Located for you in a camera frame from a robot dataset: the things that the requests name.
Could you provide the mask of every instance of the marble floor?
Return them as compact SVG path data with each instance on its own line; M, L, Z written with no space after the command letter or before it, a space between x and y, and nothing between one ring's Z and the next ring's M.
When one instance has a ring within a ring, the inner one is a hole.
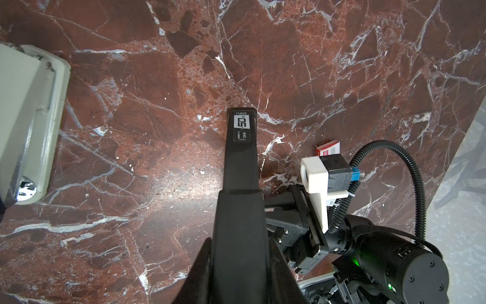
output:
M387 139L430 201L486 94L483 0L0 0L0 41L72 66L48 194L0 224L0 303L169 303L211 236L226 109L258 110L260 186ZM411 231L385 151L351 211ZM329 270L329 261L309 276Z
M443 253L451 304L486 303L486 99L430 204L427 240Z

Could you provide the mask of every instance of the blue connector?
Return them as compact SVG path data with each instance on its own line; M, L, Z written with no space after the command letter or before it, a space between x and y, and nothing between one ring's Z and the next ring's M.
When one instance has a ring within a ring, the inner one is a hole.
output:
M360 169L358 169L358 167L351 167L351 169L353 170L353 173L351 175L351 181L360 180Z

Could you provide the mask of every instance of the gray floor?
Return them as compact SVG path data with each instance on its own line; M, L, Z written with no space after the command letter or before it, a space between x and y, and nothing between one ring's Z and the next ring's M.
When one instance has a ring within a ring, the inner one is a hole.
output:
M427 212L449 268L451 304L486 303L486 98Z

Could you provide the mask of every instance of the green light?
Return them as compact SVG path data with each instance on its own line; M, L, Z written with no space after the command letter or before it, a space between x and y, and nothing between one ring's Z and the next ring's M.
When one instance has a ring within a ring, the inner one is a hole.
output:
M360 263L358 263L358 260L356 260L355 257L351 257L351 261L356 264L356 266L361 267Z

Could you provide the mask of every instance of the black corrugated cable conduit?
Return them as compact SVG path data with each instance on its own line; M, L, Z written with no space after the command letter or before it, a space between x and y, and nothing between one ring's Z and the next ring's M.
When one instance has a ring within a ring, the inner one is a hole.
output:
M412 175L412 181L415 190L415 236L425 239L425 191L422 181L422 176L420 175L420 170L415 163L415 160L410 156L410 154L400 145L391 141L374 141L363 146L353 157L349 165L351 167L358 167L365 156L371 151L378 148L387 148L398 154L400 158L407 165L408 171ZM360 185L359 181L352 181L349 184L348 191L352 194L346 198L340 198L336 200L339 206L332 207L329 213L329 230L330 233L335 233L338 228L343 223L347 210L349 209L349 204L353 198L356 190Z

